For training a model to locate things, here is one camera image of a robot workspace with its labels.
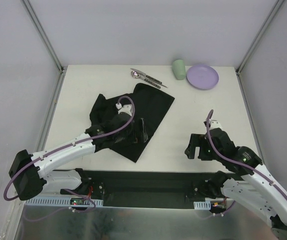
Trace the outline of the black cloth placemat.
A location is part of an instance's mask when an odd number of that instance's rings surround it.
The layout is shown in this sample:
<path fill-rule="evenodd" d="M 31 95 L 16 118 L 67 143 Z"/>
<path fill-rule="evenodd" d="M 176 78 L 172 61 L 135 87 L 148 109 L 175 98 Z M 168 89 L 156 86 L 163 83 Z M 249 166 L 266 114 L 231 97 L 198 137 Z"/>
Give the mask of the black cloth placemat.
<path fill-rule="evenodd" d="M 144 83 L 138 83 L 132 93 L 125 93 L 124 95 L 131 98 L 134 103 L 135 115 L 133 121 L 138 143 L 103 145 L 102 138 L 99 138 L 94 140 L 94 144 L 97 152 L 108 148 L 135 163 L 158 129 L 175 98 Z M 99 94 L 89 114 L 91 125 L 102 125 L 105 121 L 111 120 L 117 115 L 116 103 L 119 98 L 119 96 L 106 98 L 103 94 Z M 140 118 L 144 119 L 145 129 L 148 134 L 148 141 L 145 143 L 139 142 Z"/>

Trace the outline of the purple plate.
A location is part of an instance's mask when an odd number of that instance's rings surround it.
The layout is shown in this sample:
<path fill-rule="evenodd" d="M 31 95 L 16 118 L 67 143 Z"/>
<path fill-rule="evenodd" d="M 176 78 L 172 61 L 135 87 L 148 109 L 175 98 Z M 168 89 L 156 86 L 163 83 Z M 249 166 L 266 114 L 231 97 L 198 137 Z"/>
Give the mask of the purple plate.
<path fill-rule="evenodd" d="M 197 64 L 191 66 L 186 72 L 187 81 L 200 90 L 210 90 L 219 82 L 218 72 L 211 66 Z"/>

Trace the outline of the green cup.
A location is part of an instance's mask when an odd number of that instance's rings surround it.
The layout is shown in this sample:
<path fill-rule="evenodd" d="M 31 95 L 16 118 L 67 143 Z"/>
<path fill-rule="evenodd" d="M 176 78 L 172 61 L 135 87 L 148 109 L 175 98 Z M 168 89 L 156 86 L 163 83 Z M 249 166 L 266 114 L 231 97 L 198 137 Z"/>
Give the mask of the green cup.
<path fill-rule="evenodd" d="M 177 59 L 172 63 L 172 71 L 177 80 L 186 78 L 186 66 L 182 59 Z"/>

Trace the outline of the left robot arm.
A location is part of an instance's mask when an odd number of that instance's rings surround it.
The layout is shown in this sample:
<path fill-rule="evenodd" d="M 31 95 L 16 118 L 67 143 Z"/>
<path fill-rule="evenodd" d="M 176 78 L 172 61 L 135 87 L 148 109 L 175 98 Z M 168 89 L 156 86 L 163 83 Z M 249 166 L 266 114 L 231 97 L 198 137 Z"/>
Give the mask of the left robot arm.
<path fill-rule="evenodd" d="M 21 201 L 36 197 L 50 183 L 47 175 L 58 167 L 85 155 L 117 144 L 133 145 L 148 141 L 145 121 L 120 112 L 111 120 L 93 124 L 82 134 L 58 147 L 34 153 L 21 150 L 9 169 L 10 182 Z"/>

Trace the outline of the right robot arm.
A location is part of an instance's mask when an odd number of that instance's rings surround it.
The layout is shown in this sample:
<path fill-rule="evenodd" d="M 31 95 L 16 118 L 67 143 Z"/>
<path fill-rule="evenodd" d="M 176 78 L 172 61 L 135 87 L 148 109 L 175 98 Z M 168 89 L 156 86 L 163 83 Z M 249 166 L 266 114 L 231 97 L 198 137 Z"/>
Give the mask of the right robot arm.
<path fill-rule="evenodd" d="M 251 193 L 227 173 L 217 171 L 208 181 L 197 187 L 206 198 L 231 198 L 260 216 L 268 225 L 287 230 L 287 191 L 270 174 L 260 157 L 249 147 L 236 146 L 220 127 L 207 129 L 206 134 L 191 134 L 184 151 L 188 159 L 218 161 L 228 171 L 250 184 Z"/>

